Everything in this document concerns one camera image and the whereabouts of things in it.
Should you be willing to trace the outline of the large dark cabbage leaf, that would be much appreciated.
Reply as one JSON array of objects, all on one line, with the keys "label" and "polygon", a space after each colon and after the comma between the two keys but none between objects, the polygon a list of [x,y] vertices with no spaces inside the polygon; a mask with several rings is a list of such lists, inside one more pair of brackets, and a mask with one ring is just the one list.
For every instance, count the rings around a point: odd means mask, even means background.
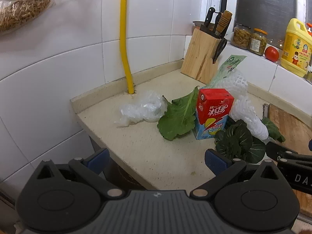
[{"label": "large dark cabbage leaf", "polygon": [[280,133],[279,128],[267,117],[262,118],[262,123],[266,126],[269,136],[278,142],[285,142],[285,137]]}]

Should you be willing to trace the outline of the yellow dish soap bottle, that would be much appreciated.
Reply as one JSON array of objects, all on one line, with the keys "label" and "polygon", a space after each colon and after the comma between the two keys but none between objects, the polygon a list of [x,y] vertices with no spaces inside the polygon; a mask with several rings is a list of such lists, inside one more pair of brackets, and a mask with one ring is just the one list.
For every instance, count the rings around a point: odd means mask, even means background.
[{"label": "yellow dish soap bottle", "polygon": [[281,66],[303,78],[307,74],[310,59],[311,35],[304,23],[297,18],[292,18],[285,33]]}]

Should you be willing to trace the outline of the red iced tea carton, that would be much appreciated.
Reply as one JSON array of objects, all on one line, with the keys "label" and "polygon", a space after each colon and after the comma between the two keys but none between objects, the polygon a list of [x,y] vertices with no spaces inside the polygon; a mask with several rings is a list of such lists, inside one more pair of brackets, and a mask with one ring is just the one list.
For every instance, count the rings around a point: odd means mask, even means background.
[{"label": "red iced tea carton", "polygon": [[196,103],[195,139],[213,138],[223,130],[233,103],[234,97],[226,89],[201,88]]}]

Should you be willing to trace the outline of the black kitchen scissors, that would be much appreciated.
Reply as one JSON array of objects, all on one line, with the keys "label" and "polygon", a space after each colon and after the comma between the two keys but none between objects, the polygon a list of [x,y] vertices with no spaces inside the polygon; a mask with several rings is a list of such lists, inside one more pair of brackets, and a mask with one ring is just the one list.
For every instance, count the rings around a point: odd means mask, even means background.
[{"label": "black kitchen scissors", "polygon": [[214,56],[213,56],[213,64],[216,63],[218,57],[219,57],[220,54],[223,52],[223,50],[225,49],[226,45],[227,45],[227,40],[223,37],[223,38],[220,40],[220,42],[219,42],[219,44],[218,44],[218,46],[217,46],[217,48],[216,48],[215,54],[214,54]]}]

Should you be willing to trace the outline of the clear plastic bag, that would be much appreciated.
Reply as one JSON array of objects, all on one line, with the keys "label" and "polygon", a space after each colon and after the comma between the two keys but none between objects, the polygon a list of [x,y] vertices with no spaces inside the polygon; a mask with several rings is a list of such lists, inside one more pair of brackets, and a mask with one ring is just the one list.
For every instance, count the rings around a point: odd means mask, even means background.
[{"label": "clear plastic bag", "polygon": [[141,121],[157,122],[167,111],[167,106],[164,96],[153,90],[138,93],[130,102],[120,107],[120,118],[115,124],[127,127]]}]

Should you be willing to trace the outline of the wooden knife block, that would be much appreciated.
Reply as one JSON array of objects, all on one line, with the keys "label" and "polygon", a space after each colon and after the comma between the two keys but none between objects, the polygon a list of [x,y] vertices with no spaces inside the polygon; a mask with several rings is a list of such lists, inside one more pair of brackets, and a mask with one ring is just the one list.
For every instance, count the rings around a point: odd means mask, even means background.
[{"label": "wooden knife block", "polygon": [[213,56],[221,39],[212,37],[199,29],[194,29],[181,73],[207,85],[218,71]]}]

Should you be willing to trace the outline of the dark green bok choy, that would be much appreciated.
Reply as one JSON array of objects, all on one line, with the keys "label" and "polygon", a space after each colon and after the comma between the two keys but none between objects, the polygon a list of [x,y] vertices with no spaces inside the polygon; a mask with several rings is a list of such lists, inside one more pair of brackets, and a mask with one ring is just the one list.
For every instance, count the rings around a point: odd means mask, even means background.
[{"label": "dark green bok choy", "polygon": [[215,145],[216,151],[229,160],[241,159],[256,164],[265,156],[265,143],[254,137],[242,120],[231,123],[226,130],[219,130]]}]

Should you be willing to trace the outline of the white foam fruit net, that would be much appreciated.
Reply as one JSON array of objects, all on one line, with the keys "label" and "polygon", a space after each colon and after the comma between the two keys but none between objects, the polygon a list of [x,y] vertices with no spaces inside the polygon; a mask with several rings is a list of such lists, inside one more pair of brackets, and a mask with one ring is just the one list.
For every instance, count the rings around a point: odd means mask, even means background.
[{"label": "white foam fruit net", "polygon": [[251,134],[259,140],[264,141],[269,137],[267,127],[257,116],[248,96],[238,95],[238,97],[235,98],[234,104],[230,110],[230,117],[234,121],[244,121]]}]

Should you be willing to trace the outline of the black handled knife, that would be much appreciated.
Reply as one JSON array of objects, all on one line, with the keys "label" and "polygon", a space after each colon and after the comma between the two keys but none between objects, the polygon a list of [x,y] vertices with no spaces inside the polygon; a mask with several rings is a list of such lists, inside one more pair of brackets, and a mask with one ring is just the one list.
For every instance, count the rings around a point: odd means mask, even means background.
[{"label": "black handled knife", "polygon": [[209,25],[211,23],[211,20],[213,18],[213,14],[214,13],[215,13],[215,9],[213,7],[210,7],[208,9],[208,12],[207,12],[207,15],[206,15],[204,23],[200,26],[200,30],[202,32],[205,32],[206,34],[208,34],[208,35],[218,39],[218,36],[215,34],[217,23],[214,24],[213,28],[209,28]]}]

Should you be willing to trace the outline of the pickle jar dark lid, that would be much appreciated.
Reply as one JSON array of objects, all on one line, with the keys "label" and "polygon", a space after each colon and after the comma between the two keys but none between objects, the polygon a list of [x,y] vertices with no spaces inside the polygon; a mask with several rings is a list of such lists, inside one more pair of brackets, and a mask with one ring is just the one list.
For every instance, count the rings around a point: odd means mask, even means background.
[{"label": "pickle jar dark lid", "polygon": [[236,24],[233,31],[231,45],[246,50],[249,47],[251,36],[252,33],[250,27],[243,24]]}]

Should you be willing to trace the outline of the wooden cutting board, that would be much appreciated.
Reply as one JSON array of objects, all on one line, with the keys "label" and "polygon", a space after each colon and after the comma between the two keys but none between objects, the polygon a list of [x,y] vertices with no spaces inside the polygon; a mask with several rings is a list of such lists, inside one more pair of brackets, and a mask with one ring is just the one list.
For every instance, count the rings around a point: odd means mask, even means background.
[{"label": "wooden cutting board", "polygon": [[[308,125],[273,104],[269,105],[268,118],[285,137],[285,142],[280,143],[281,146],[301,155],[311,155],[309,150],[311,128]],[[294,193],[299,200],[300,212],[311,217],[311,195],[297,190],[294,190]]]}]

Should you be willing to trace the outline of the red tomato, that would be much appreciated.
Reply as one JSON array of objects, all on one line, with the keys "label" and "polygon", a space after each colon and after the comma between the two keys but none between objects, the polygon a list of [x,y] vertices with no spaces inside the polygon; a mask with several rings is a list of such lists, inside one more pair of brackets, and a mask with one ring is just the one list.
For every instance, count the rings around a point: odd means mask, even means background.
[{"label": "red tomato", "polygon": [[280,54],[276,48],[274,48],[272,46],[268,46],[265,49],[264,56],[266,59],[268,59],[272,62],[277,62],[279,57],[280,57]]}]

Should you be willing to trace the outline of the green printed plastic bag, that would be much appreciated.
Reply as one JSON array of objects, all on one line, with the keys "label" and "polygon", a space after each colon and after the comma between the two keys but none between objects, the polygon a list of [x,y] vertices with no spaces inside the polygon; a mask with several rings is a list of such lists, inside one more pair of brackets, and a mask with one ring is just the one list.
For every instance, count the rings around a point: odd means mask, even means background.
[{"label": "green printed plastic bag", "polygon": [[203,87],[204,88],[214,88],[219,81],[230,75],[234,69],[246,58],[247,56],[231,55],[227,58],[225,62],[219,67],[217,74],[213,79]]}]

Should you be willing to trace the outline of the metal bowl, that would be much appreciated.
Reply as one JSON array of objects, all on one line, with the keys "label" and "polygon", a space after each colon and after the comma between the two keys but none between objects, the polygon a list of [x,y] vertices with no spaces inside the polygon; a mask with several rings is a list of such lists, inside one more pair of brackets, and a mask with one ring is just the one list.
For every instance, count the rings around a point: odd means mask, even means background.
[{"label": "metal bowl", "polygon": [[[201,27],[201,25],[204,24],[204,21],[193,21],[193,23],[194,23],[195,27]],[[214,23],[210,23],[210,24],[208,25],[208,28],[209,28],[210,30],[212,30],[212,29],[214,28]]]}]

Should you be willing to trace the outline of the wooden handled knife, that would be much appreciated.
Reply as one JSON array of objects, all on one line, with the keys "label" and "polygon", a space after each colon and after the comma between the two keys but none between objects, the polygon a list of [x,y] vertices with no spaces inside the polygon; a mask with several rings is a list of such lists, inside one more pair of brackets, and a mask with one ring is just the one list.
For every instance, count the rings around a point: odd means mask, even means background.
[{"label": "wooden handled knife", "polygon": [[232,13],[225,10],[216,24],[215,35],[224,36],[232,19]]}]

